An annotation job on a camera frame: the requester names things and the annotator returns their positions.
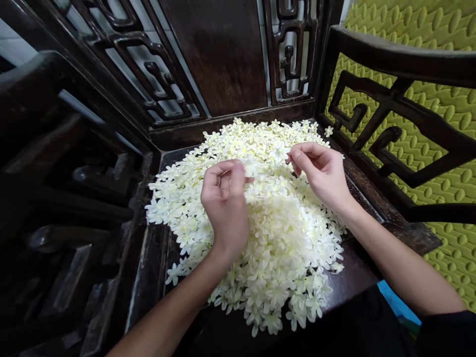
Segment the black sleeve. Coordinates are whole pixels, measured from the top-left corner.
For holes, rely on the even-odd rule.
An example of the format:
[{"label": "black sleeve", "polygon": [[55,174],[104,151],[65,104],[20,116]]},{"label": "black sleeve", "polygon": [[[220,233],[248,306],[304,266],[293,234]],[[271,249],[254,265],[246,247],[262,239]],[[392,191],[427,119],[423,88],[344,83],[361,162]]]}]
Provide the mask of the black sleeve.
[{"label": "black sleeve", "polygon": [[425,318],[416,341],[416,352],[419,357],[474,356],[476,314],[462,311]]}]

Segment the blue object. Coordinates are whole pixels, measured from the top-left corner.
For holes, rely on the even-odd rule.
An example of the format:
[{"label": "blue object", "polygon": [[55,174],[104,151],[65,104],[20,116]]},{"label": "blue object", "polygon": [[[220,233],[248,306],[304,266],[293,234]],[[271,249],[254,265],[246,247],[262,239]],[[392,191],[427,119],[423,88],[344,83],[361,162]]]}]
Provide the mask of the blue object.
[{"label": "blue object", "polygon": [[406,320],[411,321],[418,326],[421,326],[420,319],[403,302],[403,300],[400,299],[397,294],[394,293],[394,291],[388,286],[385,280],[379,282],[377,286],[399,320],[401,320],[401,318],[405,318]]}]

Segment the wooden furniture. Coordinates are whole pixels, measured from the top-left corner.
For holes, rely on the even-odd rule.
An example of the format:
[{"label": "wooden furniture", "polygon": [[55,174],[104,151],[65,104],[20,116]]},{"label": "wooden furniture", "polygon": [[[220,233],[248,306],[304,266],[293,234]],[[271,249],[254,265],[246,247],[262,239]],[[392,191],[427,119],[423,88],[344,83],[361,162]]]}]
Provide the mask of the wooden furniture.
[{"label": "wooden furniture", "polygon": [[[331,145],[347,157],[352,194],[419,254],[440,244],[422,222],[476,222],[475,204],[418,206],[388,179],[396,173],[416,186],[476,157],[475,140],[402,95],[414,80],[476,88],[474,53],[449,56],[343,30],[334,26],[342,0],[263,0],[261,25],[253,0],[158,3],[118,0],[121,16],[105,0],[0,4],[2,18],[41,51],[0,76],[0,356],[104,354],[167,293],[166,269],[179,250],[168,227],[146,225],[147,184],[198,145],[203,131],[235,116],[333,125]],[[290,31],[296,49],[284,46]],[[398,79],[387,89],[343,72],[332,124],[324,110],[339,53]],[[380,103],[355,143],[339,129],[355,131],[366,108],[358,104],[352,118],[338,109],[345,86]],[[104,122],[58,99],[61,90]],[[386,149],[401,133],[393,127],[371,148],[384,163],[376,167],[361,148],[390,110],[449,154],[413,173]],[[326,312],[380,279],[354,238],[343,244],[346,267],[330,276]],[[292,335],[284,325],[278,336],[254,339],[242,311],[204,308],[178,355],[258,354]]]}]

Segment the person's left hand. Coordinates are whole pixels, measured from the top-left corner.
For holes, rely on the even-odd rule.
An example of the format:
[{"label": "person's left hand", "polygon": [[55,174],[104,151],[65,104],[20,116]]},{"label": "person's left hand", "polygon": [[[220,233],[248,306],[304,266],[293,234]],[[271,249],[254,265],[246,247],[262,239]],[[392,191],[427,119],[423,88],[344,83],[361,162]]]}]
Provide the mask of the person's left hand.
[{"label": "person's left hand", "polygon": [[252,181],[244,176],[244,167],[239,160],[217,163],[203,178],[200,199],[215,233],[212,249],[230,265],[239,258],[248,239],[244,185]]}]

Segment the hand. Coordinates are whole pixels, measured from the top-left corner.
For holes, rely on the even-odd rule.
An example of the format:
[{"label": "hand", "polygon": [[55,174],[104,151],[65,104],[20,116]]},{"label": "hand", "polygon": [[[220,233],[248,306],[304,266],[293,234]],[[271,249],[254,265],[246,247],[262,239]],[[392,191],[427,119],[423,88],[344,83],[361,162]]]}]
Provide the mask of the hand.
[{"label": "hand", "polygon": [[347,187],[342,155],[317,143],[301,143],[291,148],[286,163],[292,163],[299,177],[304,171],[312,191],[336,214],[356,202]]},{"label": "hand", "polygon": [[248,239],[248,208],[244,199],[245,178],[239,160],[222,161],[210,167],[203,178],[200,199],[215,233],[214,250],[231,265]]}]

